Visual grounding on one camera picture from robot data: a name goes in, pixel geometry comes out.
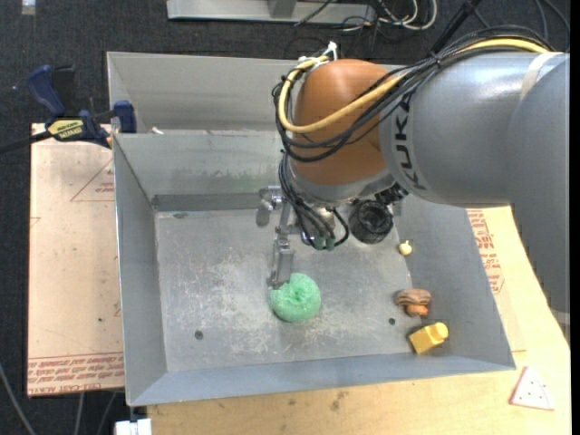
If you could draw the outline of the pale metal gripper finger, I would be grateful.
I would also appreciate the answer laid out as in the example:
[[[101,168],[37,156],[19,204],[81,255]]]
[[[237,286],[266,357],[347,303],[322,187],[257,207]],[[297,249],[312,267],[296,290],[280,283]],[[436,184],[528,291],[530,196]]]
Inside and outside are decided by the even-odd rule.
[[[256,210],[256,224],[259,227],[266,227],[269,224],[270,215],[273,211],[272,194],[273,190],[271,188],[262,188],[258,192],[260,202]]]
[[[285,238],[276,238],[273,244],[273,255],[270,276],[267,284],[273,288],[280,288],[290,280],[295,251]]]

